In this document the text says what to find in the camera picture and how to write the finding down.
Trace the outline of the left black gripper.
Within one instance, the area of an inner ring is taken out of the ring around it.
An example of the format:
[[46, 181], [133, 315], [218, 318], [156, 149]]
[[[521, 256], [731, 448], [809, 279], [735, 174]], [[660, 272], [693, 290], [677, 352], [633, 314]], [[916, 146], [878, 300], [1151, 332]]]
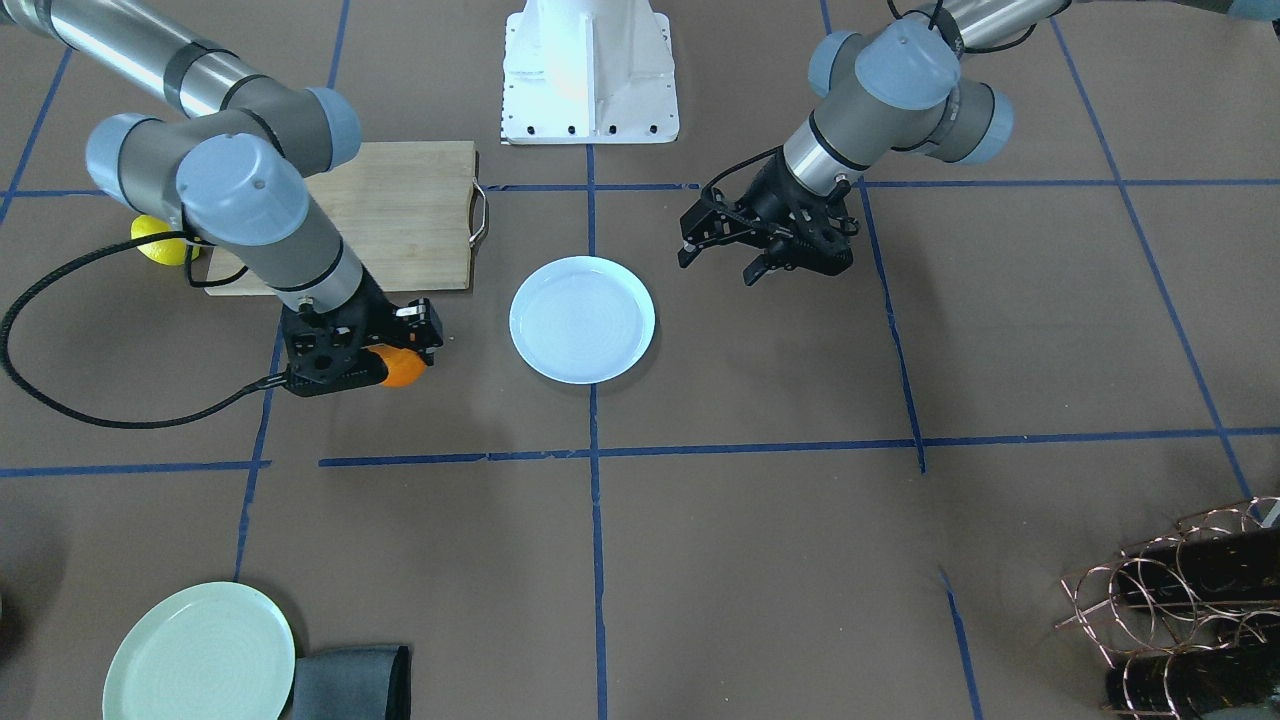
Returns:
[[[718, 183], [759, 161], [748, 191], [730, 201]], [[742, 243], [759, 251], [742, 269], [742, 282], [753, 287], [773, 272], [804, 269], [838, 275], [852, 265], [850, 238], [859, 223], [850, 217], [846, 197], [852, 182], [844, 173], [826, 195], [813, 193], [795, 179], [781, 150], [767, 150], [713, 177], [700, 188], [700, 205], [680, 218], [681, 269], [708, 249]]]

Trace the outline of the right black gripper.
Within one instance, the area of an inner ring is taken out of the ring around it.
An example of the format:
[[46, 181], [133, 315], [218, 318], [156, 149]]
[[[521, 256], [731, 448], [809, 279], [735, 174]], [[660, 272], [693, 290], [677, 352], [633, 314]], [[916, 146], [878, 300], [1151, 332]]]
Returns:
[[374, 345], [408, 350], [433, 366], [445, 343], [442, 319], [429, 299], [397, 306], [370, 272], [334, 310], [316, 313], [305, 304], [297, 313], [285, 313], [283, 331], [287, 365], [278, 384], [300, 397], [380, 386], [385, 369], [369, 352]]

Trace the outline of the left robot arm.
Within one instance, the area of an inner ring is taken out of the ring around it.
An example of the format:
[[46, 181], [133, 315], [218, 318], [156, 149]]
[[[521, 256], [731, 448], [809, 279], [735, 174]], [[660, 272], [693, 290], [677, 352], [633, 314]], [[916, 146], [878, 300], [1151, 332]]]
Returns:
[[966, 79], [963, 60], [1021, 42], [1064, 1], [932, 1], [883, 29], [833, 32], [812, 55], [818, 104], [778, 147], [754, 156], [759, 172], [728, 199], [717, 179], [681, 217], [681, 266], [708, 249], [742, 243], [756, 256], [745, 284], [780, 270], [838, 275], [852, 265], [859, 224], [847, 196], [888, 152], [947, 164], [989, 161], [1006, 146], [1012, 104]]

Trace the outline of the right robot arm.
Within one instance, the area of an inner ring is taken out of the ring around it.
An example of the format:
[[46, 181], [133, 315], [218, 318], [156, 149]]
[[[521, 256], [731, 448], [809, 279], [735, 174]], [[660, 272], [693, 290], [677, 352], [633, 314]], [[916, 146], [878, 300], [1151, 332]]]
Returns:
[[399, 307], [306, 181], [356, 158], [356, 110], [291, 88], [140, 1], [5, 1], [3, 23], [100, 61], [183, 114], [102, 120], [84, 164], [102, 192], [229, 252], [284, 305], [285, 383], [302, 396], [415, 382], [443, 343], [431, 304]]

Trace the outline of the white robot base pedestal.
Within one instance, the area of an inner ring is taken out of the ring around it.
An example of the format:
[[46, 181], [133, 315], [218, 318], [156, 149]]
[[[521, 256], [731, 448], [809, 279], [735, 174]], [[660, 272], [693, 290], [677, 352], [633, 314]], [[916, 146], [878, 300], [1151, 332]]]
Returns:
[[503, 37], [502, 143], [678, 138], [671, 23], [649, 1], [527, 1]]

